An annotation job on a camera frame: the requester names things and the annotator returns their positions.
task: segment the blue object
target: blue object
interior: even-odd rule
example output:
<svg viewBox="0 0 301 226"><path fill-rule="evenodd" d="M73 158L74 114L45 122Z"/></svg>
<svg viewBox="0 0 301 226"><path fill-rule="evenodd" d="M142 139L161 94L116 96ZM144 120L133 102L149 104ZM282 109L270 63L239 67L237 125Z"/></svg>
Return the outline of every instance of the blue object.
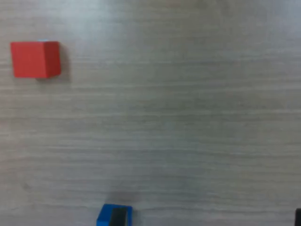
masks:
<svg viewBox="0 0 301 226"><path fill-rule="evenodd" d="M127 209L127 226L132 226L133 207L115 205L115 204L104 204L103 205L103 208L98 215L98 218L96 221L96 226L109 226L112 210L115 208L126 208Z"/></svg>

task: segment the red cube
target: red cube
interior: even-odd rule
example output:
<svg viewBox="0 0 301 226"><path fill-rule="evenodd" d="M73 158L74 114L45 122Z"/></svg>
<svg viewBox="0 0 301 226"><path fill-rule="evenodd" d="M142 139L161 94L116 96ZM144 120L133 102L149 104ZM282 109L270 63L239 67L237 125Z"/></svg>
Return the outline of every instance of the red cube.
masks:
<svg viewBox="0 0 301 226"><path fill-rule="evenodd" d="M61 73L60 47L57 41L10 43L16 78L50 78Z"/></svg>

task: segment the wooden table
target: wooden table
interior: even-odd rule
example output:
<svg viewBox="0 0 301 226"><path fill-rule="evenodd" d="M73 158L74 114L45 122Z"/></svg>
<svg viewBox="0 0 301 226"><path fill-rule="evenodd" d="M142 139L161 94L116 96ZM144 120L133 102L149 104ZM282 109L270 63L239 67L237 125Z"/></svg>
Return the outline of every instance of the wooden table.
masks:
<svg viewBox="0 0 301 226"><path fill-rule="evenodd" d="M2 0L0 225L293 225L301 0ZM64 72L14 79L9 43Z"/></svg>

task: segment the dark object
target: dark object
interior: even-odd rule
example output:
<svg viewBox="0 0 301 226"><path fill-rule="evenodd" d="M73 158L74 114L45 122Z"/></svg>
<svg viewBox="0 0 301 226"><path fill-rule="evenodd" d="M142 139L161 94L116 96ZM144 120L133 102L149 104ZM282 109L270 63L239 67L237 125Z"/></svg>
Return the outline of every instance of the dark object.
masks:
<svg viewBox="0 0 301 226"><path fill-rule="evenodd" d="M131 206L104 204L96 221L96 226L132 226Z"/></svg>
<svg viewBox="0 0 301 226"><path fill-rule="evenodd" d="M301 209L296 209L295 226L301 226Z"/></svg>
<svg viewBox="0 0 301 226"><path fill-rule="evenodd" d="M126 221L127 221L126 208L114 208L112 210L109 226L127 226Z"/></svg>

